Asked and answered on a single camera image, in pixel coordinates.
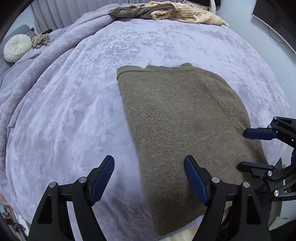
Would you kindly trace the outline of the brown knit sweater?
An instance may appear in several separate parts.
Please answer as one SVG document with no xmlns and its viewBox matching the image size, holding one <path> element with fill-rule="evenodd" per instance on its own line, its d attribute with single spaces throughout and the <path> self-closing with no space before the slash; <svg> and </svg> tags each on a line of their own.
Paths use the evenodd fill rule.
<svg viewBox="0 0 296 241">
<path fill-rule="evenodd" d="M 188 155 L 224 182 L 257 186 L 236 166 L 265 163 L 262 145 L 243 137 L 250 127 L 247 110 L 222 77 L 185 63 L 123 66 L 117 80 L 157 235 L 179 230 L 205 212 L 185 173 Z"/>
</svg>

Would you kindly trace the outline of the lavender plush bed blanket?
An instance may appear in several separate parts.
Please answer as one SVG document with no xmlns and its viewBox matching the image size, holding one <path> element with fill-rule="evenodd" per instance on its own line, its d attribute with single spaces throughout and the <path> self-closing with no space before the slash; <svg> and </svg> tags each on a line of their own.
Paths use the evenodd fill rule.
<svg viewBox="0 0 296 241">
<path fill-rule="evenodd" d="M 280 82 L 236 32 L 172 22 L 151 28 L 113 22 L 92 35 L 54 31 L 48 45 L 31 49 L 1 76 L 1 192 L 26 221 L 50 182 L 72 183 L 111 155 L 114 172 L 93 207 L 107 240 L 160 240 L 200 223 L 202 215 L 168 235 L 154 231 L 117 80 L 120 67 L 189 63 L 227 82 L 250 127 L 266 126 L 276 115 L 292 117 Z M 277 140 L 260 142 L 267 163 L 285 150 Z"/>
</svg>

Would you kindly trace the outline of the cream striped fleece robe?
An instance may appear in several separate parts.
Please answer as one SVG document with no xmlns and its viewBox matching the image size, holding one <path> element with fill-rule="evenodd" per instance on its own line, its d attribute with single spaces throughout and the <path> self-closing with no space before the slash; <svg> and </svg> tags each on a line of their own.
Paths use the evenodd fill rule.
<svg viewBox="0 0 296 241">
<path fill-rule="evenodd" d="M 218 15 L 205 9 L 197 8 L 193 4 L 172 3 L 165 1 L 163 3 L 151 1 L 146 4 L 136 4 L 139 7 L 155 7 L 160 6 L 160 10 L 153 10 L 151 13 L 153 20 L 176 20 L 184 23 L 204 23 L 209 25 L 225 25 L 228 23 Z"/>
</svg>

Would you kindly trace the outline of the grey quilted headboard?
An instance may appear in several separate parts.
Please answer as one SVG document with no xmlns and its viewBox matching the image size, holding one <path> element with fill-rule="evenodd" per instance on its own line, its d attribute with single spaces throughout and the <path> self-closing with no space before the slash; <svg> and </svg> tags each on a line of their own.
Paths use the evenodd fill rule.
<svg viewBox="0 0 296 241">
<path fill-rule="evenodd" d="M 1 42 L 1 74 L 4 74 L 32 48 L 36 34 L 27 25 L 21 25 Z"/>
</svg>

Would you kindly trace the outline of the small beige crumpled cloth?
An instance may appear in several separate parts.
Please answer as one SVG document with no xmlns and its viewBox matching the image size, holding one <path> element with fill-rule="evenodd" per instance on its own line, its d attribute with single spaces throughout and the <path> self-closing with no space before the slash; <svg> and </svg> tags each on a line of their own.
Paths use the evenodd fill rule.
<svg viewBox="0 0 296 241">
<path fill-rule="evenodd" d="M 49 39 L 49 34 L 39 34 L 37 36 L 32 37 L 32 48 L 39 49 L 42 46 L 46 46 L 49 42 Z"/>
</svg>

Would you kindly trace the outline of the round white pleated cushion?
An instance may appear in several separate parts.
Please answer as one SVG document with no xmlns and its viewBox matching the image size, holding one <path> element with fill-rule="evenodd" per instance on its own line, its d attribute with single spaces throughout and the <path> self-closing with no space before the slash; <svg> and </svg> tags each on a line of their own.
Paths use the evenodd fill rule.
<svg viewBox="0 0 296 241">
<path fill-rule="evenodd" d="M 12 36 L 5 44 L 3 56 L 5 61 L 16 63 L 24 54 L 32 48 L 32 40 L 25 34 Z"/>
</svg>

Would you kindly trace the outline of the grey-brown fleece garment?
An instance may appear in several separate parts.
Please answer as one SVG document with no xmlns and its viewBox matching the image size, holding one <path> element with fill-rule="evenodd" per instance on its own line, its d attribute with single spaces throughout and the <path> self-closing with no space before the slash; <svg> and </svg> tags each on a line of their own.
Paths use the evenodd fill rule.
<svg viewBox="0 0 296 241">
<path fill-rule="evenodd" d="M 108 14 L 117 18 L 140 18 L 152 19 L 152 12 L 154 11 L 172 11 L 175 7 L 172 4 L 160 4 L 157 6 L 140 6 L 136 7 L 118 7 L 108 11 Z"/>
</svg>

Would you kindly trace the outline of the grey pleated curtains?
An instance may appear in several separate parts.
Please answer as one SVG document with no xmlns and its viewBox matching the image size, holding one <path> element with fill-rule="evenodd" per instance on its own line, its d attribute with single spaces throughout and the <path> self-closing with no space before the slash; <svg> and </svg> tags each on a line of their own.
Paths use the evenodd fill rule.
<svg viewBox="0 0 296 241">
<path fill-rule="evenodd" d="M 141 19 L 117 19 L 108 12 L 118 7 L 145 4 L 148 1 L 33 1 L 32 8 L 36 27 L 40 33 L 51 29 L 67 33 L 94 34 L 113 22 L 132 23 L 149 28 L 163 24 L 172 25 L 169 20 L 153 21 Z"/>
</svg>

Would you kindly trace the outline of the wall mounted television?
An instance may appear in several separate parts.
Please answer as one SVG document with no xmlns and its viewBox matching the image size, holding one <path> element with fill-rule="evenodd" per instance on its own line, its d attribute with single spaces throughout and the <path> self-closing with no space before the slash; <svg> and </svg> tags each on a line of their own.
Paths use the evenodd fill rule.
<svg viewBox="0 0 296 241">
<path fill-rule="evenodd" d="M 276 32 L 295 53 L 295 0 L 257 0 L 252 15 Z"/>
</svg>

